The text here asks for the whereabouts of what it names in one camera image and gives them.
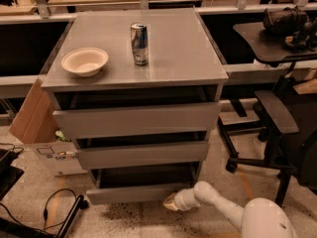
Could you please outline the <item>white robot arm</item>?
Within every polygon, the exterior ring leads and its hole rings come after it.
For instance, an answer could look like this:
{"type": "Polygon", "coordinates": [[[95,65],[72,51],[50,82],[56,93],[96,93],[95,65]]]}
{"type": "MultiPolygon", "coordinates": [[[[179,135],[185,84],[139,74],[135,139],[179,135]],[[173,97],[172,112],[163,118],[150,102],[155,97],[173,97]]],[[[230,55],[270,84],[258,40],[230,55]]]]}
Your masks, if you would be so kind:
{"type": "Polygon", "coordinates": [[[173,211],[213,205],[242,238],[299,238],[289,218],[275,202],[259,197],[242,207],[222,196],[206,181],[171,194],[163,205],[173,211]]]}

